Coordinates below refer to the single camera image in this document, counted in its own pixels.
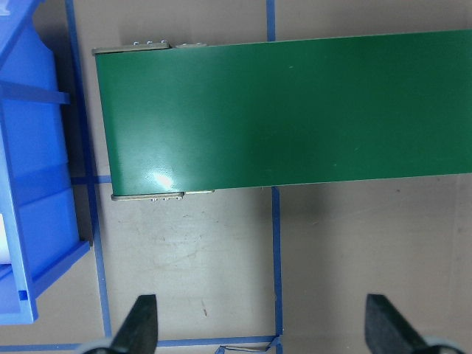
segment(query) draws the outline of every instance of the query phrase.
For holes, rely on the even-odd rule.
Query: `scratch mark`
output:
[[[205,306],[203,299],[201,300],[201,306],[204,308],[205,317],[208,317],[207,307]]]

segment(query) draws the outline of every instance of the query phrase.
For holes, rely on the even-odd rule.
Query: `blue tape line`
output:
[[[274,248],[275,333],[283,334],[282,240],[280,235],[280,192],[272,187],[272,245]]]
[[[103,331],[105,333],[105,336],[111,336],[110,308],[108,306],[108,295],[105,280],[105,264],[103,262],[100,222],[98,219],[97,210],[97,195],[95,192],[94,184],[93,156],[89,137],[89,124],[87,121],[85,97],[83,93],[82,69],[80,67],[79,43],[77,39],[77,25],[75,23],[75,10],[73,0],[66,0],[66,14],[67,22],[69,25],[69,39],[71,41],[77,109],[79,111],[80,135],[82,138],[82,149],[86,170],[88,206],[90,208],[91,227],[94,236],[95,261],[97,263],[97,277],[98,287],[100,291],[100,304],[102,308]]]
[[[274,340],[274,336],[178,339],[178,340],[169,340],[169,341],[158,341],[157,346],[158,347],[191,347],[193,345],[269,343],[273,340]]]
[[[265,0],[267,16],[267,41],[275,41],[275,0]]]
[[[111,176],[95,176],[95,183],[111,183]]]
[[[75,350],[80,344],[25,344],[25,345],[2,345],[0,346],[0,353],[5,352],[53,352],[63,350]]]
[[[275,354],[283,354],[283,346],[282,346],[282,343],[279,343],[279,344],[275,347]]]
[[[204,339],[178,339],[169,341],[159,341],[158,347],[190,347],[193,345],[219,345],[219,344],[243,344],[243,343],[268,343],[274,340],[274,336],[254,336],[254,337],[228,337],[228,338],[204,338]],[[0,345],[0,353],[5,352],[43,352],[59,350],[75,350],[79,343],[64,344],[21,344],[21,345]]]

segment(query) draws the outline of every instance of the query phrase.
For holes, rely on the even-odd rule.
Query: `blue storage bin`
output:
[[[67,169],[54,57],[39,0],[0,0],[0,325],[32,323],[36,298],[88,250]]]

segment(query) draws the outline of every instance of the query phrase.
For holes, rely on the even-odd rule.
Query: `gray floor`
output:
[[[108,158],[91,49],[266,40],[264,0],[75,2],[97,174]],[[472,27],[466,0],[276,1],[277,39]],[[62,0],[35,24],[74,94]],[[64,111],[73,176],[83,176],[74,106]],[[381,292],[422,334],[472,351],[472,176],[281,187],[285,352],[367,353],[364,300]],[[136,295],[159,296],[161,339],[274,334],[270,189],[219,190],[183,201],[117,203],[97,186],[113,330]],[[75,187],[82,235],[86,188]],[[0,328],[0,345],[80,343],[103,336],[93,252],[38,300],[31,326]],[[213,353],[218,346],[159,348]]]

